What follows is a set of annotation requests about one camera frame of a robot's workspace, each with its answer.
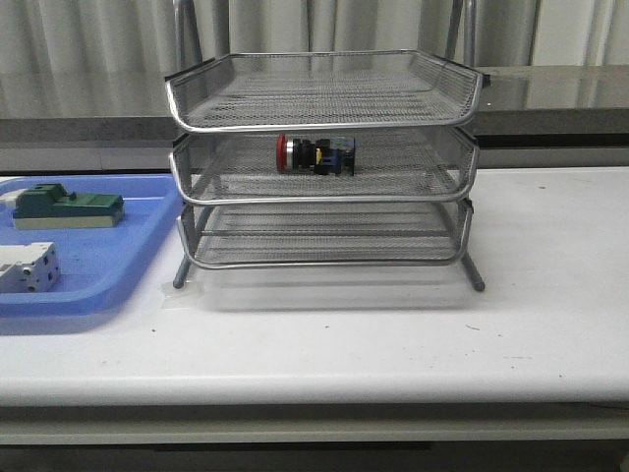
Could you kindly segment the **white circuit breaker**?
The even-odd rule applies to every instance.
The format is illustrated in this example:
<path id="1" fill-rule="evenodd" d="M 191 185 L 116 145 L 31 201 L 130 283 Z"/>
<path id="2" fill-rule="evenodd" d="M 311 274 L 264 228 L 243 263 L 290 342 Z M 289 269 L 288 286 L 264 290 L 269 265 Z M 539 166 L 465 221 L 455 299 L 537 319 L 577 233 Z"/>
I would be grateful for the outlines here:
<path id="1" fill-rule="evenodd" d="M 53 242 L 1 246 L 1 292 L 48 291 L 60 276 L 57 248 Z"/>

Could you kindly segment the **silver mesh top tray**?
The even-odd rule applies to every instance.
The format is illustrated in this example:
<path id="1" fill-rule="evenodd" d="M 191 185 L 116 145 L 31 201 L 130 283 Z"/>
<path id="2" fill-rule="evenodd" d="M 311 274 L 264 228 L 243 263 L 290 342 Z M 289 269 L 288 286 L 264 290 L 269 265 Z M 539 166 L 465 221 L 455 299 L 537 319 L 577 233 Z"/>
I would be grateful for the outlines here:
<path id="1" fill-rule="evenodd" d="M 233 53 L 165 80 L 190 133 L 457 126 L 482 73 L 417 50 Z"/>

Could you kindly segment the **silver mesh tray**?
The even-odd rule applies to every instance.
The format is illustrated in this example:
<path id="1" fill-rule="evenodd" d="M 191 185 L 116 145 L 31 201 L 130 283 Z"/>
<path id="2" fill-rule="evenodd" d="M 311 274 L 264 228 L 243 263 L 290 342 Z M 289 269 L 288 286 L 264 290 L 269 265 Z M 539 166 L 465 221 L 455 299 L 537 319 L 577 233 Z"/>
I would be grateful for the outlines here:
<path id="1" fill-rule="evenodd" d="M 457 126 L 482 73 L 417 50 L 233 53 L 165 80 L 190 133 Z"/>
<path id="2" fill-rule="evenodd" d="M 206 269 L 448 266 L 467 251 L 473 208 L 454 203 L 184 207 L 183 249 Z"/>
<path id="3" fill-rule="evenodd" d="M 279 134 L 184 135 L 169 156 L 178 190 L 197 206 L 268 203 L 453 202 L 474 184 L 477 141 L 458 128 L 289 131 L 286 138 L 355 152 L 353 169 L 280 169 Z"/>

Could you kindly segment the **green terminal block module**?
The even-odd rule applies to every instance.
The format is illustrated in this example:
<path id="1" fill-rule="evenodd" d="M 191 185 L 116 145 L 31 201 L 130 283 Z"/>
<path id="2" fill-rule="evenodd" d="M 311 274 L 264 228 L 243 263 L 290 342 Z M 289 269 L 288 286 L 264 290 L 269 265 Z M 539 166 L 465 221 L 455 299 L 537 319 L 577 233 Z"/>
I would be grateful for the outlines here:
<path id="1" fill-rule="evenodd" d="M 41 183 L 21 192 L 13 210 L 17 229 L 101 228 L 125 214 L 120 195 L 68 192 L 60 183 Z"/>

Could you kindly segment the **clear adhesive tape strip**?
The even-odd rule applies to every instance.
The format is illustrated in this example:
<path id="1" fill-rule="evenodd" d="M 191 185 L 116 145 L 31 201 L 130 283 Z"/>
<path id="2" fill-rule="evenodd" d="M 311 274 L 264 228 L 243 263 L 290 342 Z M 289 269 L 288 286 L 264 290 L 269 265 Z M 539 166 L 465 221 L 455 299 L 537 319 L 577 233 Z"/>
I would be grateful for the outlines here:
<path id="1" fill-rule="evenodd" d="M 171 282 L 161 285 L 164 296 L 163 309 L 193 308 L 200 298 L 202 286 L 195 281 L 187 281 L 180 288 L 176 288 Z"/>

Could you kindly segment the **silver mesh bottom tray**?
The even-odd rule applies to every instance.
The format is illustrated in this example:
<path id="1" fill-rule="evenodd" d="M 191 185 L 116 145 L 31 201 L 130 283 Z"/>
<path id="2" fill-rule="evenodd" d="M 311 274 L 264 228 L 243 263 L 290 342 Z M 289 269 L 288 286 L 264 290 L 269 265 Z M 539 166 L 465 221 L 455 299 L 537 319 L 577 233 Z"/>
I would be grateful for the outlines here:
<path id="1" fill-rule="evenodd" d="M 454 203 L 184 207 L 183 249 L 206 269 L 448 266 L 467 251 L 473 208 Z"/>

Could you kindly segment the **red emergency stop button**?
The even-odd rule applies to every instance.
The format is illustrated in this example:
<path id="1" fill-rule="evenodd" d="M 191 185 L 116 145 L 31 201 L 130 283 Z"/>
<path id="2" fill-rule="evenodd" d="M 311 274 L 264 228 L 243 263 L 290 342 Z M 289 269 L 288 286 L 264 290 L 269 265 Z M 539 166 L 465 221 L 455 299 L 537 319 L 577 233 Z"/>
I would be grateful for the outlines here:
<path id="1" fill-rule="evenodd" d="M 280 134 L 275 142 L 279 172 L 310 172 L 316 175 L 355 174 L 356 141 L 334 137 L 309 140 Z"/>

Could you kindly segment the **blue plastic tray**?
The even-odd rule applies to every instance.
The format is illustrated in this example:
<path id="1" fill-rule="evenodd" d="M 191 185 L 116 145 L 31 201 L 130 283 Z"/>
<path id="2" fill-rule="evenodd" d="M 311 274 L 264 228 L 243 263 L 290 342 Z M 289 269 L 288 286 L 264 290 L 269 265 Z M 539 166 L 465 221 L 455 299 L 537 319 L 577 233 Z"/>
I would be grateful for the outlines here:
<path id="1" fill-rule="evenodd" d="M 183 206 L 169 174 L 29 176 L 3 181 L 1 192 L 48 182 L 77 193 L 120 195 L 125 215 L 109 228 L 18 230 L 12 211 L 2 206 L 3 245 L 53 242 L 60 261 L 60 277 L 50 290 L 3 294 L 3 317 L 86 315 L 120 304 L 146 272 Z"/>

